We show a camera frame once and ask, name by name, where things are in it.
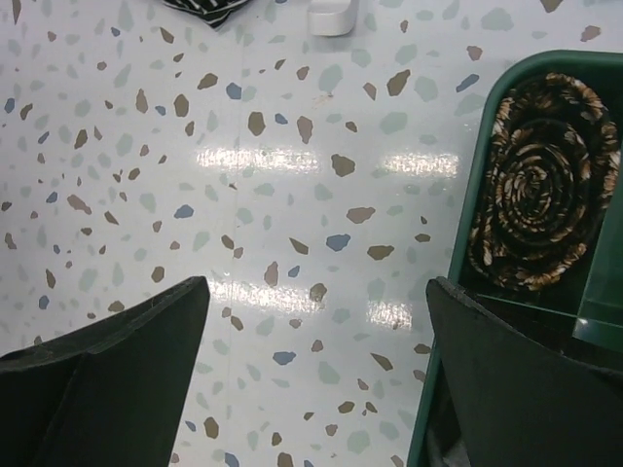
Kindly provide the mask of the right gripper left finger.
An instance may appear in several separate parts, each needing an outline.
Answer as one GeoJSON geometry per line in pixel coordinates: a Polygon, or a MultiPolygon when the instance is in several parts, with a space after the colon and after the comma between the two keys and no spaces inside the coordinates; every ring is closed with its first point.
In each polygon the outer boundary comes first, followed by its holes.
{"type": "Polygon", "coordinates": [[[4,466],[166,466],[210,293],[189,277],[1,358],[4,466]]]}

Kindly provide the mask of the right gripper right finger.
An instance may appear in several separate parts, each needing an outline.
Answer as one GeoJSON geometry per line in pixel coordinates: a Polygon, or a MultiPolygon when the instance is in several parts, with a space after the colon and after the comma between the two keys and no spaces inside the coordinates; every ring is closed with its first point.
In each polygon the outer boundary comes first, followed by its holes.
{"type": "Polygon", "coordinates": [[[620,352],[483,305],[444,277],[426,298],[470,465],[621,465],[620,352]]]}

